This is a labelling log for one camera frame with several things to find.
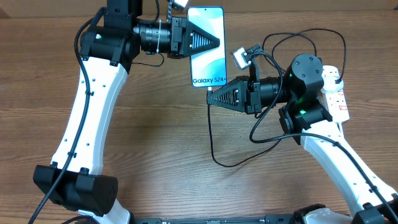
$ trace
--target black cable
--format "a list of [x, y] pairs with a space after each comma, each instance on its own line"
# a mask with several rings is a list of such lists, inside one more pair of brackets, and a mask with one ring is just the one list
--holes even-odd
[[151, 67], [160, 67], [160, 66], [162, 66], [163, 63], [164, 63], [164, 56], [162, 55], [162, 53], [158, 53], [158, 54], [160, 54], [160, 56], [162, 56], [162, 63], [160, 63], [160, 65], [149, 65], [149, 64], [140, 63], [140, 62], [133, 62], [133, 64], [136, 64], [136, 65], [145, 65], [145, 66], [151, 66]]
[[155, 19], [153, 21], [140, 19], [139, 23], [151, 25], [151, 24], [155, 24], [157, 22], [157, 20], [159, 19], [159, 16], [160, 16], [160, 7], [159, 7], [159, 0], [155, 0], [155, 2], [156, 2], [156, 10], [157, 10]]
[[319, 139], [328, 141], [328, 142], [332, 143], [332, 145], [337, 146], [339, 149], [341, 149], [347, 155], [347, 157], [350, 159], [350, 161], [354, 164], [354, 166], [357, 168], [359, 173], [362, 175], [363, 179], [365, 179], [365, 181], [368, 183], [370, 188], [374, 191], [374, 193], [377, 195], [377, 197], [380, 199], [380, 201], [383, 203], [383, 205], [387, 208], [389, 213], [391, 213], [392, 219], [395, 221], [395, 223], [398, 223], [398, 217], [395, 214], [395, 212], [392, 210], [390, 205], [387, 203], [386, 199], [383, 198], [383, 196], [380, 194], [380, 192], [377, 189], [377, 187], [371, 182], [370, 178], [365, 174], [365, 172], [362, 170], [362, 168], [358, 164], [358, 162], [356, 162], [354, 157], [339, 142], [334, 141], [334, 140], [332, 140], [330, 138], [324, 137], [322, 135], [312, 134], [312, 133], [286, 134], [286, 135], [283, 135], [283, 136], [278, 136], [278, 137], [264, 139], [264, 140], [253, 140], [252, 142], [260, 144], [260, 143], [268, 143], [268, 142], [272, 142], [272, 141], [280, 141], [280, 140], [285, 139], [285, 138], [301, 137], [301, 136], [309, 136], [309, 137], [319, 138]]
[[80, 215], [78, 217], [71, 218], [68, 221], [63, 222], [62, 224], [69, 224], [69, 223], [72, 223], [74, 221], [82, 220], [82, 219], [85, 219], [87, 221], [92, 221], [95, 224], [100, 224], [97, 220], [95, 220], [95, 218], [93, 218], [92, 216], [89, 216], [89, 215]]
[[74, 155], [74, 153], [75, 153], [75, 149], [76, 149], [76, 146], [77, 146], [77, 143], [78, 143], [78, 141], [79, 141], [79, 137], [80, 137], [81, 131], [82, 131], [82, 129], [83, 129], [83, 126], [84, 126], [84, 123], [85, 123], [85, 120], [86, 120], [87, 111], [88, 111], [88, 104], [90, 103], [90, 96], [91, 96], [90, 81], [89, 81], [89, 79], [88, 79], [88, 75], [87, 75], [86, 68], [85, 68], [85, 66], [84, 66], [84, 64], [83, 64], [83, 61], [81, 60], [81, 57], [80, 57], [80, 54], [79, 54], [78, 41], [79, 41], [79, 38], [80, 38], [81, 33], [82, 33], [83, 30], [90, 24], [91, 20], [92, 20], [92, 19], [90, 19], [89, 21], [87, 21], [87, 22], [79, 29], [79, 31], [77, 32], [76, 37], [75, 37], [75, 55], [76, 55], [76, 58], [77, 58], [77, 60], [78, 60], [78, 62], [79, 62], [79, 65], [80, 65], [80, 67], [81, 67], [81, 70], [82, 70], [82, 72], [83, 72], [83, 76], [84, 76], [84, 78], [85, 78], [85, 83], [86, 83], [86, 101], [85, 101], [85, 107], [84, 107], [84, 110], [83, 110], [83, 114], [82, 114], [82, 116], [81, 116], [80, 124], [79, 124], [78, 130], [77, 130], [77, 132], [76, 132], [76, 136], [75, 136], [75, 140], [73, 141], [72, 148], [70, 149], [70, 152], [68, 153], [67, 161], [65, 162], [65, 165], [63, 166], [60, 175], [57, 177], [57, 179], [55, 180], [54, 184], [51, 186], [51, 188], [50, 188], [50, 190], [47, 192], [47, 194], [45, 194], [43, 200], [41, 201], [41, 203], [39, 204], [39, 206], [36, 208], [36, 211], [33, 213], [33, 215], [32, 215], [32, 217], [30, 218], [28, 224], [32, 224], [32, 223], [35, 221], [37, 215], [40, 213], [40, 211], [41, 211], [41, 209], [43, 208], [44, 204], [45, 204], [46, 201], [50, 198], [52, 192], [53, 192], [53, 191], [55, 190], [55, 188], [58, 186], [58, 184], [59, 184], [59, 182], [61, 181], [63, 175], [66, 173], [67, 168], [68, 168], [68, 166], [69, 166], [69, 164], [70, 164], [70, 161], [72, 160], [73, 155]]
[[[269, 35], [264, 39], [264, 41], [262, 42], [262, 50], [264, 50], [264, 46], [265, 46], [266, 41], [267, 41], [268, 38], [270, 38], [270, 37], [272, 37], [272, 36], [274, 36], [274, 35], [294, 35], [294, 34], [296, 34], [296, 33], [293, 33], [293, 32], [280, 32], [280, 33], [275, 33], [275, 34], [269, 34]], [[304, 35], [302, 35], [302, 34], [298, 34], [297, 36], [303, 37], [303, 38], [307, 39], [309, 42], [311, 42], [311, 44], [313, 45], [313, 49], [314, 49], [314, 52], [315, 52], [315, 56], [317, 56], [317, 46], [315, 45], [315, 43], [314, 43], [310, 38], [308, 38], [308, 37], [306, 37], [306, 36], [304, 36]], [[273, 63], [271, 63], [271, 62], [268, 60], [268, 58], [266, 58], [266, 60], [267, 60], [267, 62], [268, 62], [270, 65], [272, 65], [274, 68], [276, 68], [275, 65], [274, 65]]]
[[324, 29], [324, 28], [312, 28], [312, 29], [307, 29], [307, 30], [303, 30], [303, 31], [300, 31], [300, 32], [298, 32], [298, 33], [292, 34], [292, 35], [290, 35], [290, 36], [288, 36], [288, 37], [282, 39], [282, 40], [279, 41], [277, 44], [275, 44], [274, 48], [272, 49], [271, 56], [272, 56], [272, 57], [274, 56], [274, 50], [275, 50], [275, 48], [276, 48], [280, 43], [282, 43], [283, 41], [285, 41], [285, 40], [287, 40], [287, 39], [289, 39], [289, 38], [295, 37], [295, 36], [297, 36], [297, 35], [300, 35], [300, 34], [302, 34], [302, 33], [304, 33], [304, 32], [308, 32], [308, 31], [312, 31], [312, 30], [324, 30], [324, 31], [328, 31], [328, 32], [335, 33], [335, 34], [337, 34], [337, 35], [339, 35], [339, 36], [341, 37], [341, 39], [342, 39], [342, 41], [343, 41], [343, 45], [344, 45], [343, 69], [342, 69], [342, 71], [341, 71], [340, 78], [336, 80], [336, 83], [340, 83], [340, 82], [343, 80], [343, 75], [344, 75], [344, 71], [345, 71], [345, 68], [346, 68], [347, 45], [346, 45], [346, 40], [344, 39], [344, 37], [343, 37], [339, 32], [337, 32], [337, 31], [335, 31], [335, 30]]
[[265, 154], [265, 153], [271, 152], [271, 150], [273, 150], [273, 149], [281, 142], [281, 140], [279, 140], [279, 141], [277, 141], [273, 146], [271, 146], [270, 148], [268, 148], [268, 149], [266, 149], [266, 150], [264, 150], [264, 151], [262, 151], [262, 152], [260, 152], [260, 153], [258, 153], [258, 154], [256, 154], [256, 155], [254, 155], [254, 156], [251, 156], [251, 157], [249, 157], [249, 158], [247, 158], [247, 159], [245, 159], [245, 160], [243, 160], [243, 161], [241, 161], [241, 162], [239, 162], [239, 163], [237, 163], [237, 164], [235, 164], [235, 165], [230, 165], [230, 166], [229, 166], [229, 165], [224, 165], [224, 164], [218, 162], [217, 159], [216, 159], [215, 156], [214, 156], [213, 135], [212, 135], [212, 133], [211, 133], [210, 105], [207, 105], [207, 120], [208, 120], [208, 124], [209, 124], [211, 157], [213, 158], [213, 161], [214, 161], [216, 164], [218, 164], [218, 165], [220, 165], [220, 166], [222, 166], [222, 167], [225, 167], [225, 168], [237, 167], [237, 166], [241, 165], [242, 163], [247, 162], [248, 160], [251, 160], [251, 159], [253, 159], [253, 158], [257, 157], [257, 156], [261, 156], [261, 155], [263, 155], [263, 154]]

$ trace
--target white power strip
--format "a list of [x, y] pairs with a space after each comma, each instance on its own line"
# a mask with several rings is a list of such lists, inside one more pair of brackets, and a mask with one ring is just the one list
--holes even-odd
[[340, 132], [343, 134], [342, 123], [349, 120], [349, 113], [347, 102], [344, 96], [343, 87], [344, 81], [336, 84], [340, 74], [338, 69], [334, 66], [323, 66], [322, 78], [324, 86], [321, 90], [325, 108], [333, 117], [333, 121], [339, 126]]

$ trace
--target beige wall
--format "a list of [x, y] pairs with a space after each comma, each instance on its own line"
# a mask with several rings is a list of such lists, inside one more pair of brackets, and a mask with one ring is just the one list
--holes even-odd
[[[166, 0], [159, 0], [162, 14]], [[0, 17], [91, 16], [106, 0], [0, 0]], [[225, 12], [343, 11], [393, 9], [398, 0], [191, 0], [190, 5], [223, 6]], [[155, 14], [154, 0], [144, 0], [144, 14]]]

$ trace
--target smartphone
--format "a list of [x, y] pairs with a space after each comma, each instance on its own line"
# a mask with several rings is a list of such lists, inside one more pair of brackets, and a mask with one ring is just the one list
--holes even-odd
[[[190, 57], [192, 86], [199, 88], [225, 85], [227, 79], [223, 8], [190, 7], [187, 17], [188, 21], [220, 39], [219, 47]], [[202, 37], [193, 37], [193, 44], [203, 41], [206, 40], [203, 40]]]

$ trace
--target robotic arm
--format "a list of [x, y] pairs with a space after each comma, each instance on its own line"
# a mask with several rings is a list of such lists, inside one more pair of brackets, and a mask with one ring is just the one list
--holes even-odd
[[[274, 100], [287, 103], [279, 110], [279, 121], [285, 133], [282, 138], [293, 137], [320, 163], [342, 193], [351, 212], [351, 217], [347, 217], [325, 210], [324, 205], [313, 205], [295, 212], [290, 223], [384, 223], [383, 216], [394, 222], [398, 212], [397, 192], [363, 162], [344, 139], [343, 130], [338, 128], [338, 123], [349, 119], [349, 116], [342, 91], [343, 82], [339, 80], [337, 69], [323, 66], [320, 58], [314, 55], [302, 54], [293, 59], [282, 80], [272, 77], [260, 79], [254, 59], [263, 53], [260, 45], [233, 52], [238, 68], [250, 68], [250, 77], [236, 78], [209, 94], [207, 101], [209, 105], [247, 114], [260, 113], [263, 107], [275, 106]], [[319, 98], [320, 91], [324, 93], [328, 109]]]
[[[161, 23], [137, 19], [142, 14], [142, 0], [108, 0], [108, 6], [85, 24], [90, 26], [81, 36], [80, 55], [80, 34], [75, 41], [82, 68], [72, 113], [51, 166], [35, 169], [33, 180], [46, 197], [29, 223], [33, 223], [46, 198], [91, 216], [98, 223], [134, 223], [132, 213], [116, 199], [117, 178], [101, 175], [106, 133], [114, 104], [140, 47], [147, 54], [167, 53], [170, 58], [184, 58], [220, 46], [219, 39], [186, 18], [171, 16], [172, 8], [183, 9], [186, 3], [187, 0], [170, 0], [168, 21]], [[97, 26], [102, 17], [104, 26]], [[193, 48], [193, 33], [211, 42]]]

